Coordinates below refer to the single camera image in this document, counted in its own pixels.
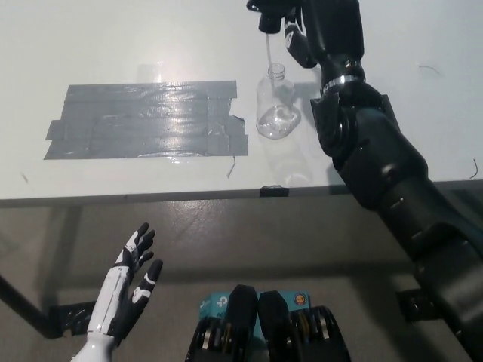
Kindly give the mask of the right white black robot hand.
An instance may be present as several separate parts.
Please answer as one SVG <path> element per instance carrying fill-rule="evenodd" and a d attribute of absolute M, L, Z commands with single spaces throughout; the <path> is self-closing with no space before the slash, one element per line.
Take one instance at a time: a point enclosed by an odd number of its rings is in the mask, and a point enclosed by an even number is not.
<path fill-rule="evenodd" d="M 249 1 L 260 13 L 259 30 L 284 32 L 285 47 L 305 69 L 320 65 L 329 78 L 364 75 L 364 38 L 357 1 Z"/>

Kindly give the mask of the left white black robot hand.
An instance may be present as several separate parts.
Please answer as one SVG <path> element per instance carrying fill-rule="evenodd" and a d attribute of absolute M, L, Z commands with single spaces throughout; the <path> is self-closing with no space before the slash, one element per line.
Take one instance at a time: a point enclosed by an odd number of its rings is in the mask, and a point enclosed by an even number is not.
<path fill-rule="evenodd" d="M 104 278 L 88 325 L 89 333 L 99 333 L 120 342 L 139 320 L 161 274 L 163 262 L 154 260 L 132 293 L 135 274 L 154 257 L 150 250 L 155 230 L 143 223 L 122 247 Z"/>

